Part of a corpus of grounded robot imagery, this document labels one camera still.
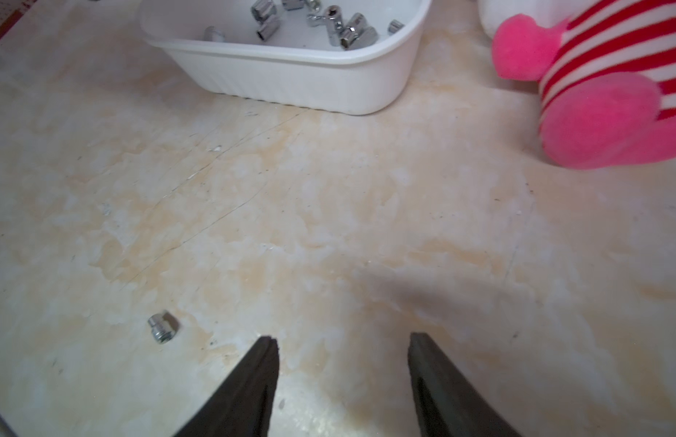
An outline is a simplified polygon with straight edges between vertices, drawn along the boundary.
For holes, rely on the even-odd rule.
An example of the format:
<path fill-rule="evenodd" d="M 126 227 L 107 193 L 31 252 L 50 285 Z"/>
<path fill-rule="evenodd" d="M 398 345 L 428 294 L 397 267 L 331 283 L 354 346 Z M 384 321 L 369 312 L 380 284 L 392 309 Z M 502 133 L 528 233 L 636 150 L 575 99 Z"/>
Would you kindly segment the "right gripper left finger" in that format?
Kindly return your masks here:
<path fill-rule="evenodd" d="M 280 372 L 277 340 L 261 336 L 178 436 L 266 437 Z"/>

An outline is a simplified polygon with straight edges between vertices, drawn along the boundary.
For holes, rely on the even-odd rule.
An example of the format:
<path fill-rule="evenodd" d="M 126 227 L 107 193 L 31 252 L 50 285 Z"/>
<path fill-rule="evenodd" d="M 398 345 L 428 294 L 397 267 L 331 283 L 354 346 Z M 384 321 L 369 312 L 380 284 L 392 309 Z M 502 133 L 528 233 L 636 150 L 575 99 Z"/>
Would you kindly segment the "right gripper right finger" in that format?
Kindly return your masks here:
<path fill-rule="evenodd" d="M 421 435 L 520 436 L 429 334 L 411 334 L 407 359 Z"/>

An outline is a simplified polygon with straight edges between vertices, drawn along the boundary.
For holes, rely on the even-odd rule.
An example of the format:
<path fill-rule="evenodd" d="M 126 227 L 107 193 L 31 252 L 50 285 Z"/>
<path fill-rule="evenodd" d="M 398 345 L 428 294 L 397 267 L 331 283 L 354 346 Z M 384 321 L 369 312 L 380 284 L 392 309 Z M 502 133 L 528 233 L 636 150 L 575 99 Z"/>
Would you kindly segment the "long chrome deep socket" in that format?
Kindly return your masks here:
<path fill-rule="evenodd" d="M 340 47 L 345 51 L 357 50 L 370 47 L 379 39 L 379 35 L 374 27 L 365 27 L 357 29 L 349 27 L 341 34 Z"/>

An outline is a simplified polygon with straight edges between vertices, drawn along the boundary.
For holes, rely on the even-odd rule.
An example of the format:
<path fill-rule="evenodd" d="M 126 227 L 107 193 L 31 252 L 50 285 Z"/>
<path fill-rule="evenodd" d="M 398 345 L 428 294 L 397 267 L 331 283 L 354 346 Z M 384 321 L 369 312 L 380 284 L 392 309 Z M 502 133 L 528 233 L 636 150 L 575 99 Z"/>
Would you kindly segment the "wide chrome socket front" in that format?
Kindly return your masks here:
<path fill-rule="evenodd" d="M 397 33 L 402 28 L 404 28 L 404 23 L 400 22 L 399 20 L 394 19 L 388 25 L 387 32 L 388 32 L 389 35 L 394 35 L 395 33 Z"/>

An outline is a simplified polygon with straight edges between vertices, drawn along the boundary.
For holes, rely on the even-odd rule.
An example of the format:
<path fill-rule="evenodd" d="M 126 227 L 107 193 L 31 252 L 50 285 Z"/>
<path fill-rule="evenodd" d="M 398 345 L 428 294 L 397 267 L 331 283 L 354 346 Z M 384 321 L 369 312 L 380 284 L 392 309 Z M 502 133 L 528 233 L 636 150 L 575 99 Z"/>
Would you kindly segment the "slim chrome socket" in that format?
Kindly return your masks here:
<path fill-rule="evenodd" d="M 270 16 L 260 25 L 256 34 L 262 42 L 267 42 L 280 27 L 281 20 L 277 16 Z"/>

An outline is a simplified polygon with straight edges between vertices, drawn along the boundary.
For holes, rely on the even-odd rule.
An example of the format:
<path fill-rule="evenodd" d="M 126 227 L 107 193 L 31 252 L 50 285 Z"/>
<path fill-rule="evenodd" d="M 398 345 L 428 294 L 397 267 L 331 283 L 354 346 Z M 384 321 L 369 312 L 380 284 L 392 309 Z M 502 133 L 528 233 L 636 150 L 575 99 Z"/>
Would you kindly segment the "short wide chrome socket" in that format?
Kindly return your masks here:
<path fill-rule="evenodd" d="M 272 0 L 256 0 L 250 12 L 257 23 L 263 24 L 277 14 L 277 7 Z"/>

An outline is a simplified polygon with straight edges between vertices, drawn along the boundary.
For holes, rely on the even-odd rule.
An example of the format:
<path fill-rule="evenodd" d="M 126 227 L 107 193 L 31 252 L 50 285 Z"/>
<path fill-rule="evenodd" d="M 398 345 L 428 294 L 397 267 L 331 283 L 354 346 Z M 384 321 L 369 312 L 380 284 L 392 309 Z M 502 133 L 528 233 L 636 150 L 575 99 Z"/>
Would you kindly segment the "small chrome socket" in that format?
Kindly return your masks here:
<path fill-rule="evenodd" d="M 321 1 L 320 0 L 304 0 L 304 3 L 306 5 L 306 7 L 314 13 L 317 13 L 321 10 Z"/>

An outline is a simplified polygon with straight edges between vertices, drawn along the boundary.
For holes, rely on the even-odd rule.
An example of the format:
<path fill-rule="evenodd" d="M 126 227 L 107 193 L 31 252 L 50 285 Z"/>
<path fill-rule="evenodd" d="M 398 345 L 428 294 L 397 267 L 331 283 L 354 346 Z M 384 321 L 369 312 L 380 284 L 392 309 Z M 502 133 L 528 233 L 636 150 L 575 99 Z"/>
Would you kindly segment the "large chrome socket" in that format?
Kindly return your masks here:
<path fill-rule="evenodd" d="M 211 25 L 206 27 L 203 32 L 203 40 L 207 42 L 223 43 L 226 41 L 225 34 L 217 27 Z"/>

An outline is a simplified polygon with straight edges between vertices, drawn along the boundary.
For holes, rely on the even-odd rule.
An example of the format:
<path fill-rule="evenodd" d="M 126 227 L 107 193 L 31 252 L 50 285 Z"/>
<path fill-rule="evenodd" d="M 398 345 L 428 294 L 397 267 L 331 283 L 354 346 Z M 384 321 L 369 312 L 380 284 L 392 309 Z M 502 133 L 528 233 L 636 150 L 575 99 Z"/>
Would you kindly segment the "small hex socket on table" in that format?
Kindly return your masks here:
<path fill-rule="evenodd" d="M 153 314 L 148 318 L 151 335 L 158 344 L 165 344 L 177 334 L 177 323 L 168 311 Z"/>

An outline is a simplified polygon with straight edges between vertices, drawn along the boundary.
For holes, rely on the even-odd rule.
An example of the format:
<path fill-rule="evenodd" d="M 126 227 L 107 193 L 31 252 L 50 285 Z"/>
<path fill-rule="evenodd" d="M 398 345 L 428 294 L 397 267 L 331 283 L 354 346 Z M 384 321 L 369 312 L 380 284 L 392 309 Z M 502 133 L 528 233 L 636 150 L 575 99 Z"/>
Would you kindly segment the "white plastic storage box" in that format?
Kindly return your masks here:
<path fill-rule="evenodd" d="M 368 115 L 392 104 L 410 76 L 431 5 L 427 1 L 321 1 L 317 13 L 286 11 L 274 1 L 281 27 L 267 42 L 250 12 L 255 1 L 144 1 L 137 23 L 143 38 L 168 55 L 198 86 L 217 94 Z M 325 25 L 309 27 L 308 14 L 330 5 L 343 13 L 343 29 L 361 13 L 378 41 L 345 51 L 329 43 Z M 394 35 L 392 20 L 404 23 Z M 223 43 L 203 40 L 213 25 Z"/>

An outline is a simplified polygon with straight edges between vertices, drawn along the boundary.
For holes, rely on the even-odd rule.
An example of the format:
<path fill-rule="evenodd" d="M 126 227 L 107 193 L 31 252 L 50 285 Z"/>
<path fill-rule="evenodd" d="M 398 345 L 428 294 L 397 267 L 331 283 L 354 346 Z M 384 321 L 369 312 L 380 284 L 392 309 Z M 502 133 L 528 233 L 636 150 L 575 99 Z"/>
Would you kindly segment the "pink white plush doll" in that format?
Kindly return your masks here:
<path fill-rule="evenodd" d="M 543 27 L 506 18 L 500 78 L 535 82 L 543 151 L 569 169 L 676 158 L 676 1 L 595 1 Z"/>

